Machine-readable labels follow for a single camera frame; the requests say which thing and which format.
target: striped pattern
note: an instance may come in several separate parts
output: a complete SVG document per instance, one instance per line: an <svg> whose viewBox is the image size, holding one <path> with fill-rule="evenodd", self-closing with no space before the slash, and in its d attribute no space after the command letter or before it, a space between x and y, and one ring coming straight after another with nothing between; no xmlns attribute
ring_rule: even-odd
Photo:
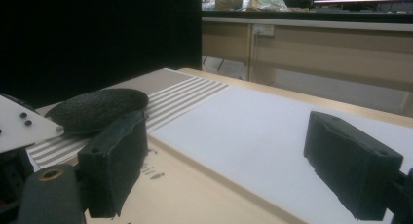
<svg viewBox="0 0 413 224"><path fill-rule="evenodd" d="M149 104L146 110L146 114L149 116L146 121L147 131L150 133L226 88L228 88L228 85L193 77L149 95Z"/></svg>
<svg viewBox="0 0 413 224"><path fill-rule="evenodd" d="M148 94L149 104L145 110L148 133L229 88L219 82L185 76L185 79L175 79L174 85ZM46 168L75 158L90 140L81 136L62 136L28 147L27 152L39 168Z"/></svg>

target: black curtain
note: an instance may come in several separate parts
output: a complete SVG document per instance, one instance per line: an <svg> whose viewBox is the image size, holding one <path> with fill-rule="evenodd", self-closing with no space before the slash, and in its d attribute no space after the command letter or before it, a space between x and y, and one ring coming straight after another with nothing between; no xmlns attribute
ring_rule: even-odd
<svg viewBox="0 0 413 224"><path fill-rule="evenodd" d="M201 0L0 0L0 93L34 107L201 69Z"/></svg>

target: bolt hole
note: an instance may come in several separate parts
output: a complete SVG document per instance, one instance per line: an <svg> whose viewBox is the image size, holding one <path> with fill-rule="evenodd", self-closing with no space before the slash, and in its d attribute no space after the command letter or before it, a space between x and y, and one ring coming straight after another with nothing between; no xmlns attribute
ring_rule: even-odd
<svg viewBox="0 0 413 224"><path fill-rule="evenodd" d="M59 176L61 176L63 174L63 170L59 169L59 168L54 168L51 169L49 171L46 171L44 173L42 173L42 175L40 176L40 180L42 181L49 181L49 180L53 180Z"/></svg>

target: black plastic part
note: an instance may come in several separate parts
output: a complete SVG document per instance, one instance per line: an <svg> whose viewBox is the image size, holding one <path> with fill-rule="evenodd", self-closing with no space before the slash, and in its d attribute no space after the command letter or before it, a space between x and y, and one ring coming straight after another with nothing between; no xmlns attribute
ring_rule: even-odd
<svg viewBox="0 0 413 224"><path fill-rule="evenodd" d="M74 167L56 165L28 177L18 224L86 223Z"/></svg>
<svg viewBox="0 0 413 224"><path fill-rule="evenodd" d="M78 153L91 217L120 215L147 153L143 111L118 118Z"/></svg>
<svg viewBox="0 0 413 224"><path fill-rule="evenodd" d="M398 174L386 189L385 199L394 214L392 224L413 223L413 169L407 175Z"/></svg>
<svg viewBox="0 0 413 224"><path fill-rule="evenodd" d="M23 184L33 173L24 148L0 154L0 223L8 223L18 216Z"/></svg>
<svg viewBox="0 0 413 224"><path fill-rule="evenodd" d="M400 154L337 117L312 112L304 156L355 218L383 219Z"/></svg>

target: plastic bag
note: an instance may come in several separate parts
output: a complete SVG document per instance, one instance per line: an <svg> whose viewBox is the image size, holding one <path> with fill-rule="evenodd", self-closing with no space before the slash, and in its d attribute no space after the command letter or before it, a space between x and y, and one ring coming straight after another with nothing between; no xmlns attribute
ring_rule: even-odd
<svg viewBox="0 0 413 224"><path fill-rule="evenodd" d="M258 0L258 8L261 10L289 12L283 0Z"/></svg>

